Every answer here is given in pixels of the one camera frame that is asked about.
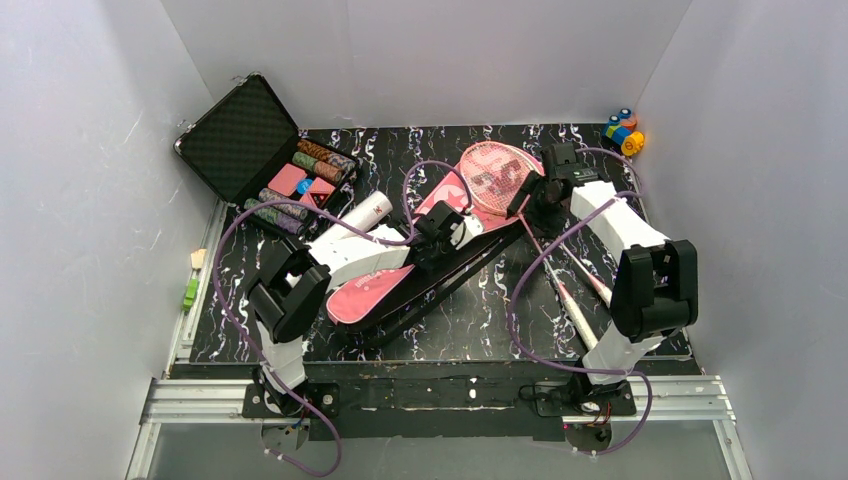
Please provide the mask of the pink badminton racket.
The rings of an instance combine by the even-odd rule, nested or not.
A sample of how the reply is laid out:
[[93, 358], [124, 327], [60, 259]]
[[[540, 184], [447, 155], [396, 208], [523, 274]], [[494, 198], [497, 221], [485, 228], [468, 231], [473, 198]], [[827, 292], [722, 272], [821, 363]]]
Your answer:
[[[462, 177], [471, 188], [473, 204], [506, 218], [506, 209], [525, 180], [541, 180], [543, 167], [531, 155], [516, 147], [494, 141], [479, 142], [462, 154]], [[521, 212], [516, 216], [526, 231], [531, 228]]]
[[561, 246], [561, 250], [572, 260], [573, 265], [579, 272], [582, 273], [585, 280], [592, 286], [604, 304], [609, 307], [612, 300], [612, 291], [606, 284], [597, 276], [595, 276], [584, 264], [584, 262], [575, 255], [566, 246]]

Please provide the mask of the white shuttlecock tube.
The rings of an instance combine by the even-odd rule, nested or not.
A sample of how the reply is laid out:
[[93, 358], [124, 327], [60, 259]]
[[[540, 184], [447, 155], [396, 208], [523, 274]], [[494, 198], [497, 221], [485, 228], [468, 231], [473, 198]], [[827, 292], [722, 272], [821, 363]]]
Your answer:
[[[382, 192], [376, 191], [360, 202], [340, 220], [357, 230], [368, 233], [373, 227], [382, 221], [393, 210], [391, 201]], [[321, 241], [337, 241], [354, 237], [355, 233], [342, 225], [332, 225], [319, 237]]]

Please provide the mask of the pink racket bag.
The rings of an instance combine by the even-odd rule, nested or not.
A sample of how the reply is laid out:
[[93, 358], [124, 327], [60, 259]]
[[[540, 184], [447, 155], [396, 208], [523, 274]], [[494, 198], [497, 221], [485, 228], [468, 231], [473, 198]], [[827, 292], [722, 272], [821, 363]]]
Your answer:
[[355, 278], [326, 301], [334, 327], [362, 349], [399, 336], [522, 234], [507, 207], [542, 165], [501, 144], [464, 153], [415, 209], [404, 266]]

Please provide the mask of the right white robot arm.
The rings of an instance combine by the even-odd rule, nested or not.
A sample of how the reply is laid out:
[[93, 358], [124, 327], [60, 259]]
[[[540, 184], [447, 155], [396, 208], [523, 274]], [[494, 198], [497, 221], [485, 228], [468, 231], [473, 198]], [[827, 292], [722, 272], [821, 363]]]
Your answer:
[[575, 403], [621, 389], [646, 353], [698, 316], [694, 245], [655, 230], [629, 206], [632, 192], [617, 191], [604, 175], [583, 167], [578, 151], [572, 142], [543, 149], [543, 171], [528, 175], [506, 210], [509, 216], [528, 212], [531, 223], [541, 225], [567, 205], [578, 220], [541, 251], [530, 272], [583, 227], [617, 257], [608, 303], [611, 323], [569, 370], [566, 391]]

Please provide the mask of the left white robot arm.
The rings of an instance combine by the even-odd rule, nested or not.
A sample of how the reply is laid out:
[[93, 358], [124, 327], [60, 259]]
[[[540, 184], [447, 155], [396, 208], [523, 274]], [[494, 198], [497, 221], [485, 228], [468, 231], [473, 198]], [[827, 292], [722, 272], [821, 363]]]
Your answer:
[[305, 244], [287, 241], [248, 284], [246, 298], [261, 338], [261, 377], [267, 389], [292, 393], [306, 379], [299, 345], [312, 327], [328, 292], [355, 285], [366, 276], [404, 269], [433, 271], [484, 232], [482, 221], [444, 201], [414, 218], [412, 229], [377, 223], [368, 231], [352, 216], [338, 226], [346, 236], [325, 232]]

